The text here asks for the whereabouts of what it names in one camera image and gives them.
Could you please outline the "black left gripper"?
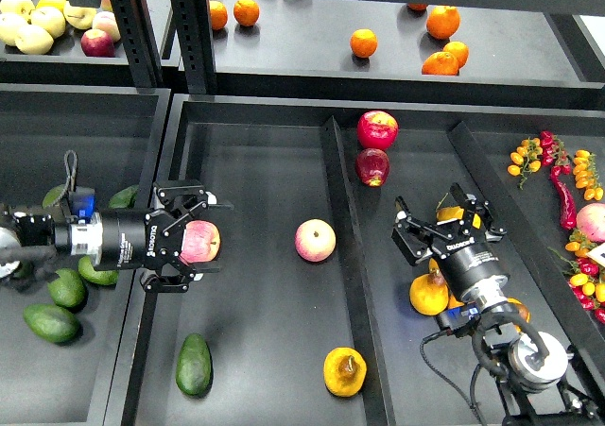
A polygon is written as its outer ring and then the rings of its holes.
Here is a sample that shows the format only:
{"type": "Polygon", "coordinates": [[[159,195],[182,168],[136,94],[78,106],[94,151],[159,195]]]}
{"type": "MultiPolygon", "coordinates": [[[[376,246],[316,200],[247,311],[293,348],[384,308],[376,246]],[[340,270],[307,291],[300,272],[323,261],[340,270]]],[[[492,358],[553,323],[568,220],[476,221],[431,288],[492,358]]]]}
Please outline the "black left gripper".
{"type": "Polygon", "coordinates": [[[216,261],[181,260],[185,220],[201,219],[210,210],[234,208],[219,201],[197,180],[163,180],[153,184],[163,209],[109,209],[100,213],[102,242],[96,257],[100,270],[144,268],[146,293],[186,293],[189,285],[220,271],[216,261]]]}

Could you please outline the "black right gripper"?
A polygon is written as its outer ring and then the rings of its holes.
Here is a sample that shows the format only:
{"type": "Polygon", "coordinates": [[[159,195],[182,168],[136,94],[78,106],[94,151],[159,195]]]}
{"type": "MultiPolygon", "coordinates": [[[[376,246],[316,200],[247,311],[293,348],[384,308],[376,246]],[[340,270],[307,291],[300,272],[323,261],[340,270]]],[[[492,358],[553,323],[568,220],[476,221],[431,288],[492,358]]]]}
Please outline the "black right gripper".
{"type": "Polygon", "coordinates": [[[394,200],[396,215],[391,238],[410,265],[430,258],[438,266],[457,300],[462,302],[498,302],[503,298],[501,288],[510,275],[493,253],[491,243],[497,243],[507,230],[495,223],[489,200],[480,201],[465,193],[454,182],[449,193],[462,209],[458,234],[454,239],[448,224],[432,224],[411,214],[401,196],[394,200]],[[484,235],[477,234],[473,223],[481,220],[484,235]]]}

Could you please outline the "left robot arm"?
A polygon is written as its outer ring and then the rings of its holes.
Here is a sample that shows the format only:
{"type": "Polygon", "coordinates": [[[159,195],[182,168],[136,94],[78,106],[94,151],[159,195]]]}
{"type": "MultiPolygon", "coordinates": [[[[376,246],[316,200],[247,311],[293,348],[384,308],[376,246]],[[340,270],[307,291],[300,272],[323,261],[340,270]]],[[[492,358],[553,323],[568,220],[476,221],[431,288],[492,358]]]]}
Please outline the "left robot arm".
{"type": "Polygon", "coordinates": [[[92,189],[76,186],[78,156],[65,152],[66,179],[47,207],[1,207],[1,276],[20,265],[43,265],[57,256],[88,256],[98,270],[140,269],[147,293],[185,293],[192,281],[216,273],[217,251],[201,256],[202,217],[211,209],[230,210],[202,184],[191,180],[156,182],[149,208],[99,210],[92,189]]]}

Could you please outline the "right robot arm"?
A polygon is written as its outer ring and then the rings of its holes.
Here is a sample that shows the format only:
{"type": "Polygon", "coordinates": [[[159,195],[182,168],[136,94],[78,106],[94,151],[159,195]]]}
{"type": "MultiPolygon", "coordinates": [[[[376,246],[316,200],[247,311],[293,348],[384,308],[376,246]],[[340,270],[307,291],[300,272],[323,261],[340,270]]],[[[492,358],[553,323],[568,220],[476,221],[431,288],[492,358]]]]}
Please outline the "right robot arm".
{"type": "Polygon", "coordinates": [[[601,425],[604,410],[566,377],[577,353],[528,323],[502,292],[509,279],[491,245],[507,233],[489,201],[466,194],[456,183],[450,194],[459,218],[423,221],[412,215],[401,196],[395,199],[392,239],[411,265],[434,260],[461,306],[437,315],[439,329],[421,343],[443,336],[468,336],[477,365],[463,398],[479,423],[475,385],[481,371],[496,384],[505,425],[601,425]]]}

